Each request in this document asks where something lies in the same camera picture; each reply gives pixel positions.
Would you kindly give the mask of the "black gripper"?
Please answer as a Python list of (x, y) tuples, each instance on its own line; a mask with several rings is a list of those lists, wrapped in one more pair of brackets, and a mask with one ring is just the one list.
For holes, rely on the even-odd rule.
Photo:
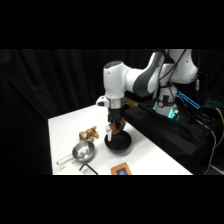
[[(119, 120), (123, 117), (124, 109), (108, 109), (108, 121), (111, 123), (115, 123), (116, 120)], [(127, 120), (121, 119), (121, 130), (123, 131), (125, 128), (125, 125), (127, 124)], [(112, 139), (112, 124), (108, 124), (106, 127), (106, 133), (107, 133), (107, 140), (110, 142)]]

